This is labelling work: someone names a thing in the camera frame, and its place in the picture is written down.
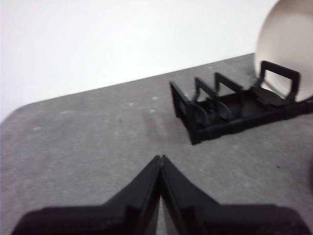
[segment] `black plastic frame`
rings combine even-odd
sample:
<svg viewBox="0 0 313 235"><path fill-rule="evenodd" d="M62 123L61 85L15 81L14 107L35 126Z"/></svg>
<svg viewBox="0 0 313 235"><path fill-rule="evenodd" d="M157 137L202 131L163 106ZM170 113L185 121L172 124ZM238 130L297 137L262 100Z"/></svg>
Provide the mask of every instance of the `black plastic frame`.
<svg viewBox="0 0 313 235"><path fill-rule="evenodd" d="M266 71L292 81L286 98L261 87ZM184 95L175 82L170 82L175 115L182 120L192 144L313 112L313 97L295 102L300 83L300 73L297 71L262 61L260 78L248 90L220 73L214 76L214 89L195 77L196 92L192 100ZM219 96L220 84L230 88L233 93ZM208 95L205 101L198 101L201 91Z"/></svg>
<svg viewBox="0 0 313 235"><path fill-rule="evenodd" d="M293 209L221 205L166 156L154 159L100 206L54 207L24 215L13 235L154 235L160 196L168 235L310 235Z"/></svg>

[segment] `white wall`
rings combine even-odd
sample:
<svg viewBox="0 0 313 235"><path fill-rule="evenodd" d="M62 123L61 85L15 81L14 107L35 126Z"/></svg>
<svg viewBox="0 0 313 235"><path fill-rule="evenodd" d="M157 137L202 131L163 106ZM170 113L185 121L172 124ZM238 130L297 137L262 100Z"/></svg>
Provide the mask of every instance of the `white wall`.
<svg viewBox="0 0 313 235"><path fill-rule="evenodd" d="M1 120L49 99L251 53L276 0L2 0Z"/></svg>

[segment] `black plastic dish rack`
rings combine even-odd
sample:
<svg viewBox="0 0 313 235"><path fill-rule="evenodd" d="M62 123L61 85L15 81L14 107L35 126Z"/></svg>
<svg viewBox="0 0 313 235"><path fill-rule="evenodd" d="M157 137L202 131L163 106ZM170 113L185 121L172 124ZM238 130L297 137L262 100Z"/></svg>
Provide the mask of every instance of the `black plastic dish rack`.
<svg viewBox="0 0 313 235"><path fill-rule="evenodd" d="M261 88L266 70L291 80L291 90L286 98ZM188 130L191 143L197 144L203 140L313 112L313 96L295 102L299 82L299 72L262 61L260 78L248 90L218 72L215 73L215 89L200 78L195 78L196 93L192 100L184 95L175 82L170 82L170 86L176 117L182 120ZM234 93L219 96L221 83ZM198 101L200 90L209 96L205 101Z"/></svg>

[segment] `plate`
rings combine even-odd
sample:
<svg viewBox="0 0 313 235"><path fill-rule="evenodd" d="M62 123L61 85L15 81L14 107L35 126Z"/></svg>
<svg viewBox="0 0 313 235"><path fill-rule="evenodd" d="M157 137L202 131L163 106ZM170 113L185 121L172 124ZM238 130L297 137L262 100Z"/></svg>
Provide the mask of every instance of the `plate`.
<svg viewBox="0 0 313 235"><path fill-rule="evenodd" d="M313 0L280 0L263 23L254 58L257 77L267 60L301 73L296 101L313 96ZM286 97L291 81L267 71L263 88Z"/></svg>

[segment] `gray table surface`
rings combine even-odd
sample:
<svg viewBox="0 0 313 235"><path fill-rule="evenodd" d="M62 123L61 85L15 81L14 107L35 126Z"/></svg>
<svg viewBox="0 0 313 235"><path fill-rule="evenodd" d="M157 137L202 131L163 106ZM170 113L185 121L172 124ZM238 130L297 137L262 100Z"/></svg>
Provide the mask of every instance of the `gray table surface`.
<svg viewBox="0 0 313 235"><path fill-rule="evenodd" d="M192 146L168 82L190 97L193 77L213 84L215 71L245 88L256 79L249 54L16 110L1 125L1 234L29 210L102 204L160 154L220 203L292 207L312 230L313 115Z"/></svg>

